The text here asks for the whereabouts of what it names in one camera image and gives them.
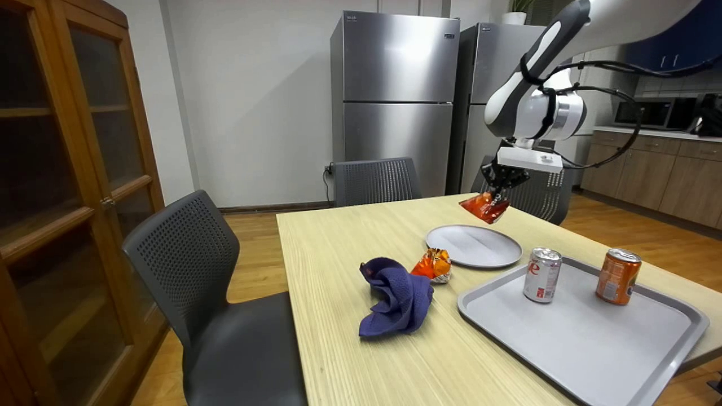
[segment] wall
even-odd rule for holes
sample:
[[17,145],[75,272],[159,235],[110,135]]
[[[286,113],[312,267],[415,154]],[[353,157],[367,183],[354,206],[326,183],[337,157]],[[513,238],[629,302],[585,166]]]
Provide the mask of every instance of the wall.
[[145,110],[149,120],[155,165],[167,202],[195,189],[185,131],[174,84],[165,20],[159,0],[108,0],[123,9],[132,25]]
[[376,0],[380,14],[446,15],[452,0]]
[[643,76],[637,84],[637,96],[698,96],[705,92],[722,95],[722,68],[679,78]]
[[196,185],[221,208],[323,201],[329,34],[376,0],[165,2]]
[[477,22],[500,22],[508,11],[506,0],[452,0],[449,15],[461,19],[461,29]]

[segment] wooden cabinet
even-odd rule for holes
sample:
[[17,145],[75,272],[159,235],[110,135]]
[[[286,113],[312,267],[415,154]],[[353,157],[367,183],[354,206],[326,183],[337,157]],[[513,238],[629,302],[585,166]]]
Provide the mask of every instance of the wooden cabinet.
[[[625,140],[625,135],[598,134],[588,145],[587,163],[612,155]],[[678,140],[638,137],[619,159],[587,169],[583,188],[657,209],[674,166],[678,147]]]
[[0,0],[0,39],[0,403],[127,403],[165,328],[119,251],[163,208],[127,19]]
[[[607,157],[625,140],[621,134],[595,134],[587,165]],[[722,145],[664,137],[638,137],[625,155],[587,169],[583,178],[583,189],[722,229],[720,185]]]
[[679,148],[662,211],[709,228],[722,216],[722,145],[686,141]]

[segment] white plate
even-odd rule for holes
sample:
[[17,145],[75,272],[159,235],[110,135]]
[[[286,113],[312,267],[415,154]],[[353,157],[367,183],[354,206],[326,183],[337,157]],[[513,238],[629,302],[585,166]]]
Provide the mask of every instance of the white plate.
[[446,251],[453,264],[470,268],[506,268],[521,258],[515,238],[477,225],[434,228],[427,245]]

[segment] soda can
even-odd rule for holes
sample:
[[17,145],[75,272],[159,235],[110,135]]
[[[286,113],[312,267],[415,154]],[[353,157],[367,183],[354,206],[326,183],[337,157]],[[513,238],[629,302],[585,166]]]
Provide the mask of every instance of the soda can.
[[640,259],[635,252],[609,247],[595,285],[595,296],[621,307],[627,304],[638,267]]
[[535,247],[525,267],[523,296],[533,302],[551,302],[556,298],[559,271],[559,252],[551,247]]

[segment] cable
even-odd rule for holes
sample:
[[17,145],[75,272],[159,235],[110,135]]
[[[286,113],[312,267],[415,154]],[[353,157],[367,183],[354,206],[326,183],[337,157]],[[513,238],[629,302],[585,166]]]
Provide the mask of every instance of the cable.
[[629,96],[629,95],[625,95],[625,92],[619,92],[619,90],[612,90],[612,88],[575,86],[575,90],[583,90],[583,92],[585,92],[585,90],[607,92],[607,95],[621,96],[621,99],[629,101],[631,105],[637,105],[637,122],[635,122],[631,137],[629,137],[622,147],[619,147],[612,155],[607,155],[607,157],[602,157],[602,159],[598,159],[598,163],[592,163],[592,165],[581,165],[581,163],[574,163],[574,159],[568,159],[566,155],[563,155],[563,154],[557,150],[557,155],[563,155],[563,159],[565,159],[566,165],[575,166],[575,169],[588,169],[588,166],[598,169],[598,166],[602,166],[602,165],[621,157],[627,148],[631,148],[631,145],[637,141],[638,131],[640,131],[643,108],[638,105],[638,101],[637,101],[635,96]]

